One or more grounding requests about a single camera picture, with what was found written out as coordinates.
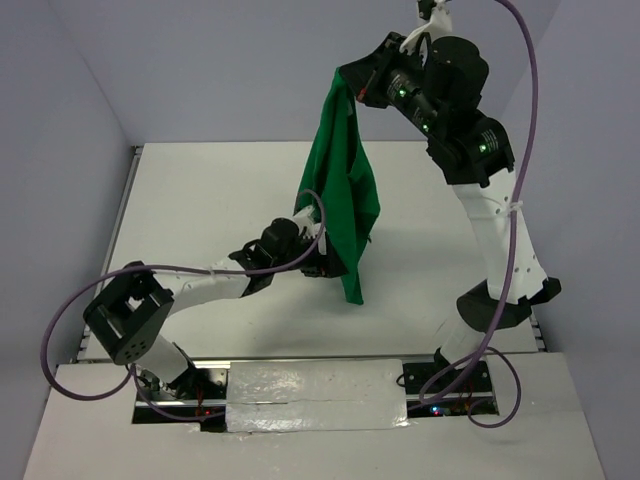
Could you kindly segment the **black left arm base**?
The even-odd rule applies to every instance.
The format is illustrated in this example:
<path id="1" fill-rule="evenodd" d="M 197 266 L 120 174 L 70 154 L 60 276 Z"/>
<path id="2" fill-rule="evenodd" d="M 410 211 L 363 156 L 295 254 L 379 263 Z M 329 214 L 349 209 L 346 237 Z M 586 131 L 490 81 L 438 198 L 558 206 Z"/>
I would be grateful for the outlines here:
<path id="1" fill-rule="evenodd" d="M 137 371 L 132 423 L 158 425 L 189 423 L 201 432 L 221 433 L 226 426 L 228 368 L 196 366 L 185 384 L 167 384 L 145 369 Z"/>

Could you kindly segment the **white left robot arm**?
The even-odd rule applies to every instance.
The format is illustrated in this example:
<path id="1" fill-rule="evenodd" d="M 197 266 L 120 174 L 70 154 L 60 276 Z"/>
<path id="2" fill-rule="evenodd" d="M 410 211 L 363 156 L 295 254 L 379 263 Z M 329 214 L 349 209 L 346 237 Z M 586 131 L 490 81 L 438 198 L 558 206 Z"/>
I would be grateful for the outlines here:
<path id="1" fill-rule="evenodd" d="M 217 300 L 235 300 L 271 285 L 272 273 L 253 270 L 290 264 L 306 277 L 336 278 L 348 272 L 327 233 L 306 217 L 278 218 L 204 276 L 184 281 L 172 291 L 141 261 L 116 276 L 92 300 L 83 319 L 116 365 L 137 364 L 178 399 L 221 391 L 191 358 L 160 334 L 165 321 L 188 308 Z"/>

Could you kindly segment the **green t-shirt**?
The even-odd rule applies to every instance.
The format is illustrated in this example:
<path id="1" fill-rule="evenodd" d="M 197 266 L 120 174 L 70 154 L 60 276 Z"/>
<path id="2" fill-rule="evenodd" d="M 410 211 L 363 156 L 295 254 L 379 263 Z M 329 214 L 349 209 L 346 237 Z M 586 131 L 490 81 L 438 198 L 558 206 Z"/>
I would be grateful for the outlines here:
<path id="1" fill-rule="evenodd" d="M 360 138 L 355 97 L 339 72 L 325 97 L 298 189 L 321 198 L 327 240 L 345 270 L 340 276 L 345 300 L 362 305 L 359 262 L 381 207 Z"/>

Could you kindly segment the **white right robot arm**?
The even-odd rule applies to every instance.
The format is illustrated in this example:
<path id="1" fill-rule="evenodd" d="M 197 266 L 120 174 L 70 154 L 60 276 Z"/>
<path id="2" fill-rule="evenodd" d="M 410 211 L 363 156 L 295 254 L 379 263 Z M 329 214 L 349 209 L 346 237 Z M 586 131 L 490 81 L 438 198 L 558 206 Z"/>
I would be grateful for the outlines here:
<path id="1" fill-rule="evenodd" d="M 517 172 L 502 124 L 479 108 L 489 65 L 470 41 L 421 39 L 426 51 L 403 53 L 391 32 L 371 54 L 339 72 L 358 102 L 394 107 L 427 139 L 427 153 L 465 209 L 487 277 L 456 301 L 455 326 L 435 353 L 441 365 L 472 354 L 490 324 L 518 326 L 535 305 L 561 291 L 534 252 L 515 198 Z"/>

